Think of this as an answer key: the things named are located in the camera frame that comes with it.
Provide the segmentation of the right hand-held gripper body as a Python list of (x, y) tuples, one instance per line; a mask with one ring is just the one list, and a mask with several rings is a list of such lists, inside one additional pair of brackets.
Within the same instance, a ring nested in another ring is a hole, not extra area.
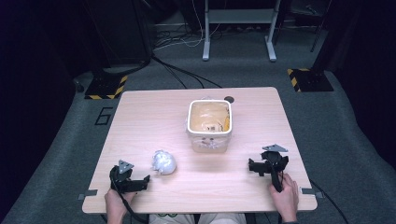
[(269, 167), (271, 168), (270, 174), (272, 178), (272, 184), (277, 192), (281, 192), (283, 188), (281, 181), (278, 178), (278, 174), (283, 172), (289, 162), (289, 158), (287, 156), (282, 157), (280, 153), (287, 152), (287, 150), (277, 144), (263, 147), (262, 149), (262, 159), (266, 160), (266, 162), (269, 164)]

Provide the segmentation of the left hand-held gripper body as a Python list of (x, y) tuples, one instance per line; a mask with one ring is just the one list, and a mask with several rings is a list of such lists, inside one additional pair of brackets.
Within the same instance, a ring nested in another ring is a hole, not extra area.
[(131, 179), (133, 168), (133, 164), (119, 160), (119, 163), (110, 170), (110, 187), (119, 193), (136, 192), (133, 191), (134, 184), (143, 183)]

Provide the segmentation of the white bin with plastic liner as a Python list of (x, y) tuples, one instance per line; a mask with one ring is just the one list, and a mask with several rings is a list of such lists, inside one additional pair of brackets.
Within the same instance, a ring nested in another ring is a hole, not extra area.
[(225, 152), (233, 131), (231, 104), (225, 100), (192, 101), (186, 131), (195, 152)]

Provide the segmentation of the person's left hand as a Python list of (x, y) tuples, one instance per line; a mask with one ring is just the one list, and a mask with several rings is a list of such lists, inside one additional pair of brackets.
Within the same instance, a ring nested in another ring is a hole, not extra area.
[(114, 189), (109, 189), (105, 195), (107, 215), (109, 217), (123, 217), (127, 213), (127, 208), (122, 200), (125, 199), (127, 203), (131, 203), (134, 196), (134, 192), (119, 195)]

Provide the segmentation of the person's right hand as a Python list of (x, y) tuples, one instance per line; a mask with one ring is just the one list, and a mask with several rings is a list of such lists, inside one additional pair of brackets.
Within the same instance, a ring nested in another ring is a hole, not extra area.
[(282, 179), (283, 189), (277, 192), (273, 185), (268, 187), (276, 211), (283, 219), (297, 219), (297, 209), (299, 203), (299, 191), (297, 182), (288, 174), (279, 176)]

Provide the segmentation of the person's legs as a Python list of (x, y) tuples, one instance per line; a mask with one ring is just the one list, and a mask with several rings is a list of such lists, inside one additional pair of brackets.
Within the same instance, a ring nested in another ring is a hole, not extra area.
[(148, 216), (148, 224), (247, 224), (247, 220), (239, 213), (153, 214)]

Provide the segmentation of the grey table edge bracket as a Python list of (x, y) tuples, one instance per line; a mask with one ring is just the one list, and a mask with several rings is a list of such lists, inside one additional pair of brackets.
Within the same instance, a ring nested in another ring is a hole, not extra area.
[(320, 190), (300, 188), (300, 192), (303, 195), (312, 195), (312, 196), (315, 196), (316, 198), (325, 198), (324, 193)]
[(97, 191), (98, 191), (98, 189), (87, 189), (86, 191), (84, 191), (83, 193), (80, 193), (77, 196), (77, 200), (83, 201), (86, 197), (95, 196), (95, 195), (97, 195)]

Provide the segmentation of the black yellow striped base plate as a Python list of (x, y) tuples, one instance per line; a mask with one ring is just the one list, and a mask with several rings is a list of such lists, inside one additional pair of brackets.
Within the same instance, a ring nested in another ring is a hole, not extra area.
[(296, 92), (333, 91), (330, 81), (323, 73), (306, 68), (288, 69), (287, 72)]
[(85, 98), (92, 100), (117, 99), (123, 91), (127, 76), (95, 77), (88, 89)]

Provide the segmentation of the white metal desk frame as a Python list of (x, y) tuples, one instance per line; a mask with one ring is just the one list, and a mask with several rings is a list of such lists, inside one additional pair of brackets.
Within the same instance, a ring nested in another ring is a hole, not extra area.
[(276, 0), (273, 8), (263, 9), (210, 9), (209, 0), (205, 0), (205, 42), (202, 59), (209, 60), (211, 24), (269, 24), (269, 34), (265, 36), (265, 45), (270, 62), (276, 61), (273, 36), (281, 0)]

